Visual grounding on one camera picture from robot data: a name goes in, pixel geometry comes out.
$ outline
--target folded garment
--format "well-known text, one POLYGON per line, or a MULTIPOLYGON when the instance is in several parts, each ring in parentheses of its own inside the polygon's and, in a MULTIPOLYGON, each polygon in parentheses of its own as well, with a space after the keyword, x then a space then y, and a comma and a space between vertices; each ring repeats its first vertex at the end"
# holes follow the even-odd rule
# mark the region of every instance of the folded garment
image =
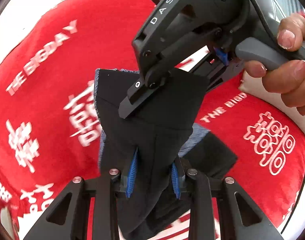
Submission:
MULTIPOLYGON (((138 78, 137 73, 97 70, 94 104, 104 131, 101 142, 103 147, 100 149, 101 173, 108 172, 111 168, 123 170, 125 163, 138 149, 133 193, 129 199, 118 199, 117 214, 118 225, 125 239, 146 240, 190 207, 189 201, 176 199, 170 170, 179 152, 189 150, 187 158, 194 160, 190 152, 196 146, 201 144, 199 151, 204 151, 206 137, 194 140, 192 127, 206 93, 208 80, 174 69, 163 88, 130 118, 122 119, 118 115, 119 104, 138 78), (189 139, 197 142, 192 149, 189 147, 191 143, 187 144, 189 139)), ((208 161, 202 153, 196 156, 208 161)), ((214 168, 211 174, 222 176, 219 171, 220 168, 214 168)))
POLYGON ((224 177, 237 161, 237 156, 211 132, 184 158, 193 168, 215 179, 224 177))

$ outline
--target silver screw head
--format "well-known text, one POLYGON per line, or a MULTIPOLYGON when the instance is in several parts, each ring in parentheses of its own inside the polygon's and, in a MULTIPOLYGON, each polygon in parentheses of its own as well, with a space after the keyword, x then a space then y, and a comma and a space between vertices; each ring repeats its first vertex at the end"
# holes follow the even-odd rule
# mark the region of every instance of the silver screw head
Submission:
POLYGON ((150 50, 146 50, 142 55, 144 57, 148 57, 150 55, 151 51, 150 50))
POLYGON ((80 183, 82 181, 82 178, 81 177, 74 177, 73 179, 72 179, 72 182, 73 183, 80 183))
POLYGON ((225 178, 225 181, 227 184, 233 184, 235 182, 235 180, 232 177, 225 178))
POLYGON ((110 175, 117 175, 119 173, 119 170, 117 169, 110 169, 109 174, 110 175))
POLYGON ((156 83, 151 83, 150 85, 149 85, 149 88, 154 88, 156 86, 156 83))
POLYGON ((189 169, 188 174, 194 176, 197 174, 197 171, 195 169, 189 169))

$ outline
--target blue gripper pad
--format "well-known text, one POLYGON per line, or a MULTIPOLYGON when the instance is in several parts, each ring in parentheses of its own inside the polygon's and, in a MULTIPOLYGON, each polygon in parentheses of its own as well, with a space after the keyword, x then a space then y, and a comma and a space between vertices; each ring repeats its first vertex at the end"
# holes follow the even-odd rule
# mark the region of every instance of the blue gripper pad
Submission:
POLYGON ((176 194, 176 198, 179 199, 180 197, 179 178, 175 163, 173 163, 171 167, 171 180, 174 188, 174 193, 176 194))
POLYGON ((225 66, 229 65, 228 54, 223 52, 221 49, 214 48, 217 57, 222 61, 225 66))
POLYGON ((127 198, 130 198, 131 193, 134 190, 134 181, 136 179, 136 174, 137 174, 137 153, 138 153, 138 148, 136 149, 136 151, 134 153, 134 157, 133 157, 133 160, 132 160, 130 168, 129 168, 127 187, 126 187, 126 197, 127 198))

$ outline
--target white pillow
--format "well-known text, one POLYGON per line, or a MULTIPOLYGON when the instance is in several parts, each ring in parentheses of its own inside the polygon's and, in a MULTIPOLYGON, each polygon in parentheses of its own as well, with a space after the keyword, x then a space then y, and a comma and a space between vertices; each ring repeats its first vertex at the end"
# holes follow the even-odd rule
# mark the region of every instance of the white pillow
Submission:
POLYGON ((265 90, 261 78, 253 78, 246 71, 243 74, 243 82, 239 90, 260 98, 285 113, 305 134, 305 116, 300 115, 295 107, 287 107, 283 103, 280 94, 269 93, 265 90))

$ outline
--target gray trigger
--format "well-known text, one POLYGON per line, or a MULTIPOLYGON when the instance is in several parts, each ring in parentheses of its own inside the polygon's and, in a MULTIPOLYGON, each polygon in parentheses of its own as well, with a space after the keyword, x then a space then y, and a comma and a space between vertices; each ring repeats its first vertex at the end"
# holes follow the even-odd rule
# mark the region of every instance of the gray trigger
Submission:
POLYGON ((257 60, 268 70, 279 68, 289 60, 263 42, 249 37, 236 46, 236 56, 245 61, 257 60))

